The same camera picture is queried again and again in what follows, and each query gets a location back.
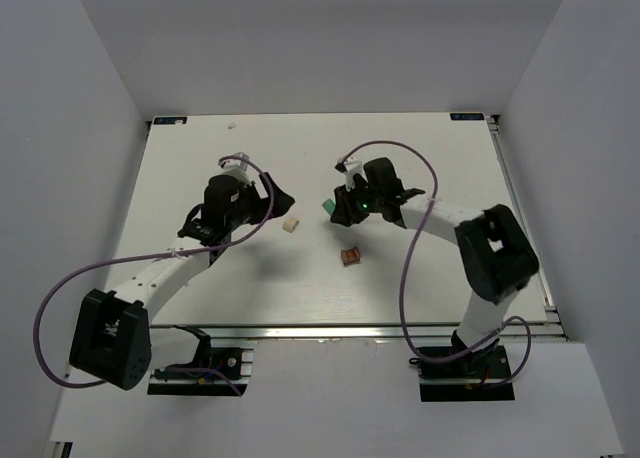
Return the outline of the green cylinder block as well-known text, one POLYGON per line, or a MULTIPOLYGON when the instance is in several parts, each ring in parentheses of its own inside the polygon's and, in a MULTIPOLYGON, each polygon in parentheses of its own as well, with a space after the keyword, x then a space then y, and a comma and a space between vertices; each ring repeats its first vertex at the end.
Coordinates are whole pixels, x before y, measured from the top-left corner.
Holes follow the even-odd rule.
POLYGON ((329 216, 331 216, 334 213, 336 205, 332 199, 327 199, 322 203, 322 208, 329 216))

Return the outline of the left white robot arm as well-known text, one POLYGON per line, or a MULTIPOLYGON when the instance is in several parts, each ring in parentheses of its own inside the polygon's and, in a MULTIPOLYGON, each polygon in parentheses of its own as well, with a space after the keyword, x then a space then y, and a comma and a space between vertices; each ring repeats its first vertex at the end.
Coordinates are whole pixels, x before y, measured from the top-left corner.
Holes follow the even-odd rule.
POLYGON ((202 202, 188 212, 163 257, 112 290, 90 291, 81 303, 70 364, 123 390, 134 388, 149 370, 216 374, 204 332, 180 326, 170 336, 155 338, 150 325, 191 279, 219 259, 239 227, 282 217, 294 205, 269 174, 260 180, 266 196, 242 172, 210 178, 202 202))

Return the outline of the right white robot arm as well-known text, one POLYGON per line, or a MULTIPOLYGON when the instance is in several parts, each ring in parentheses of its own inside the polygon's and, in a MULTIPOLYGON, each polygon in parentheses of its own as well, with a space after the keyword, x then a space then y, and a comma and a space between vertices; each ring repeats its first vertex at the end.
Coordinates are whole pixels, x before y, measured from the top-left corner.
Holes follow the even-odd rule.
POLYGON ((332 223, 350 227, 379 214, 385 221, 415 232, 401 273, 399 312, 405 340, 416 357, 444 364, 493 347, 511 304, 539 272, 538 258, 512 210, 501 204, 486 210, 463 208, 424 190, 405 188, 386 157, 367 163, 343 158, 335 169, 344 175, 345 183, 334 189, 332 223), (423 232, 458 248, 472 290, 464 317, 451 338, 452 352, 446 358, 419 352, 406 323, 408 268, 423 232))

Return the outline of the beige arch block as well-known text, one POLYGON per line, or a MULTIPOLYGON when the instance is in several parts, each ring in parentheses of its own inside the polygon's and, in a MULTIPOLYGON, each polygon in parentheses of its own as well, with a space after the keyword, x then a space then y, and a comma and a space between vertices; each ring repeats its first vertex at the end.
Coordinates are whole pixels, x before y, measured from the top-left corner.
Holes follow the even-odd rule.
POLYGON ((282 229, 287 233, 293 233, 299 225, 299 220, 295 217, 287 217, 282 224, 282 229))

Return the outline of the brown notched block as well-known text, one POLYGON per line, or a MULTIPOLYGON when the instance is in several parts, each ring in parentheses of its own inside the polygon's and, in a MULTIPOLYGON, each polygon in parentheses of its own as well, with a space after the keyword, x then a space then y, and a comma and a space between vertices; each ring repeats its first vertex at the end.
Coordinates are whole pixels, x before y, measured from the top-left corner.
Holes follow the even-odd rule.
POLYGON ((343 249, 340 252, 340 258, 344 266, 350 266, 361 261, 361 253, 358 247, 343 249))

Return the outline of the left blue corner label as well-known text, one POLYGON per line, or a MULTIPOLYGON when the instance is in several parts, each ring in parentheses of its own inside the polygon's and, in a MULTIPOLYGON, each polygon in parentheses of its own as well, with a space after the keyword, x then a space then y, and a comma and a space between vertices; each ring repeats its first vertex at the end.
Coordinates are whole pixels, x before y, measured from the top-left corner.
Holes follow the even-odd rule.
POLYGON ((186 116, 178 117, 155 117, 152 121, 153 126, 176 126, 187 123, 186 116))

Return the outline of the blue corner label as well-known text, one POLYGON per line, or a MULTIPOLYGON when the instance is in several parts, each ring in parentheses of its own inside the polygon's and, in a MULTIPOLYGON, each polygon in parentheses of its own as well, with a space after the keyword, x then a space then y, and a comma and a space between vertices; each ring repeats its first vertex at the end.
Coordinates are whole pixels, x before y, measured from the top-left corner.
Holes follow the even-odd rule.
POLYGON ((178 117, 155 117, 152 121, 153 126, 176 126, 187 123, 186 116, 178 117))
POLYGON ((449 117, 452 121, 484 121, 483 113, 478 112, 451 112, 449 117))

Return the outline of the right blue corner label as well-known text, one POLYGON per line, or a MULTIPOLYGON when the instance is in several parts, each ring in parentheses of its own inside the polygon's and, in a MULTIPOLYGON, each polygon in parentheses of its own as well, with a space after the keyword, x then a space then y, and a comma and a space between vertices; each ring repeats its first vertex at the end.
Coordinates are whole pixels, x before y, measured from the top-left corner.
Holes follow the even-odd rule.
POLYGON ((452 121, 484 121, 483 113, 478 112, 451 112, 449 117, 452 121))

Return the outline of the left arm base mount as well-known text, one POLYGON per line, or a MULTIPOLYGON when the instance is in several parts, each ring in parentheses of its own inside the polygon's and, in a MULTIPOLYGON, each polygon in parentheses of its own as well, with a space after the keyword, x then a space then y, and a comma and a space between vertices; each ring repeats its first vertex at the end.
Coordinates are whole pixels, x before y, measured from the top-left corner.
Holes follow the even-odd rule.
POLYGON ((254 349, 195 327, 151 331, 151 396, 240 397, 252 373, 254 349))

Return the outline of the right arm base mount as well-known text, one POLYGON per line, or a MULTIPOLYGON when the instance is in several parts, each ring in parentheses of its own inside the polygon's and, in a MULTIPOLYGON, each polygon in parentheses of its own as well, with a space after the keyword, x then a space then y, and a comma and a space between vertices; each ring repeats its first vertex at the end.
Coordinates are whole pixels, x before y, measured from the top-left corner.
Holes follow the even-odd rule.
POLYGON ((424 403, 515 400, 513 385, 507 382, 511 367, 501 345, 448 363, 431 364, 412 357, 409 364, 418 372, 420 399, 424 403))

